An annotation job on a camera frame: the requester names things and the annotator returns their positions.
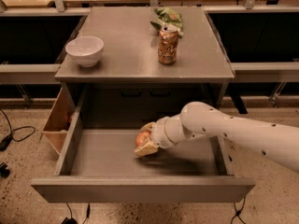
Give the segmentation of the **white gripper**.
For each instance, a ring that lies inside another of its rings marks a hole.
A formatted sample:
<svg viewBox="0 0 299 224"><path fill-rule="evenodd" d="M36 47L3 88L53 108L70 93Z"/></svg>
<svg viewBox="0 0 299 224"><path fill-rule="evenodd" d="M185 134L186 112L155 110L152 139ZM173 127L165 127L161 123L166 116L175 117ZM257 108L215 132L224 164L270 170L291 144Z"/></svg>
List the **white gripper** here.
<svg viewBox="0 0 299 224"><path fill-rule="evenodd" d="M156 153L158 147L167 149L192 137L192 132L182 125L180 115L152 121L142 126L140 131L151 132L152 139L135 148L135 154L140 157Z"/></svg>

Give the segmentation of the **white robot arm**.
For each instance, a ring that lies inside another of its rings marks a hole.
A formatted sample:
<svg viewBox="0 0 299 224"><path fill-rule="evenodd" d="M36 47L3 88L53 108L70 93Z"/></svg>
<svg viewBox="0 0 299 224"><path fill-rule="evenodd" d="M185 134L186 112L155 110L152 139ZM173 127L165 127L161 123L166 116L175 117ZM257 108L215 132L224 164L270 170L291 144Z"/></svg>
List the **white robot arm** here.
<svg viewBox="0 0 299 224"><path fill-rule="evenodd" d="M202 102L188 103L179 114L144 125L136 138L135 154L147 156L160 148L213 136L299 172L299 128L226 115Z"/></svg>

